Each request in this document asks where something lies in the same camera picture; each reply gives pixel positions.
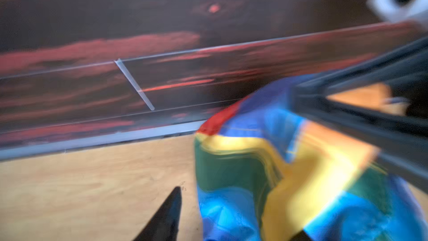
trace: red and black painted wall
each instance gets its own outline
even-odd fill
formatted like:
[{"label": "red and black painted wall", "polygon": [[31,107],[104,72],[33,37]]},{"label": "red and black painted wall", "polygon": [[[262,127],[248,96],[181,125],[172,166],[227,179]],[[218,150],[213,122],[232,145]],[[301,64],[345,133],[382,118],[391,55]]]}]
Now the red and black painted wall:
[{"label": "red and black painted wall", "polygon": [[0,0],[0,13],[0,154],[204,120],[424,34],[366,0]]}]

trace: wooden floor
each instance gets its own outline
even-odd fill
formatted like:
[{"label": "wooden floor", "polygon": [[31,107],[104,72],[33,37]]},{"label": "wooden floor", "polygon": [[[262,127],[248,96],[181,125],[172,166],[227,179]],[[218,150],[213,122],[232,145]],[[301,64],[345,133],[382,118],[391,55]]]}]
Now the wooden floor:
[{"label": "wooden floor", "polygon": [[179,241],[200,241],[191,135],[3,162],[0,240],[131,241],[177,185]]}]

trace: red dot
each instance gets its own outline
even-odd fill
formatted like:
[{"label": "red dot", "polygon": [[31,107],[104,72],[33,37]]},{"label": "red dot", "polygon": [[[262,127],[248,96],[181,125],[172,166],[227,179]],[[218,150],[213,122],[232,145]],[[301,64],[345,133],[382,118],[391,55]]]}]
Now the red dot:
[{"label": "red dot", "polygon": [[220,8],[221,8],[220,4],[215,3],[215,4],[212,4],[210,6],[210,8],[208,8],[208,11],[211,12],[211,13],[216,13],[216,12],[218,12],[220,10]]}]

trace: plywood floor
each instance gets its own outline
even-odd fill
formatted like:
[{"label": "plywood floor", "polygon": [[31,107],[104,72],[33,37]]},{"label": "plywood floor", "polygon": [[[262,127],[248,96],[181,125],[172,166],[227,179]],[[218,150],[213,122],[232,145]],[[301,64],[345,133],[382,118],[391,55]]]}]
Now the plywood floor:
[{"label": "plywood floor", "polygon": [[0,163],[0,240],[131,241],[179,185],[179,241],[200,241],[194,173],[191,135]]}]

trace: green stripe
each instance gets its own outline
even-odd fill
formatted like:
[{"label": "green stripe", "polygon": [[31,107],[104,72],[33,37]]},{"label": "green stripe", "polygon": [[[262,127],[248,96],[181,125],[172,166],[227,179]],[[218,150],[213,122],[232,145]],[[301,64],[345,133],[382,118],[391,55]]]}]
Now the green stripe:
[{"label": "green stripe", "polygon": [[366,169],[347,192],[370,201],[384,214],[392,212],[386,176],[375,169]]},{"label": "green stripe", "polygon": [[259,227],[266,198],[270,192],[263,164],[248,150],[245,154],[215,155],[205,151],[195,139],[196,180],[205,192],[239,187],[253,193]]}]

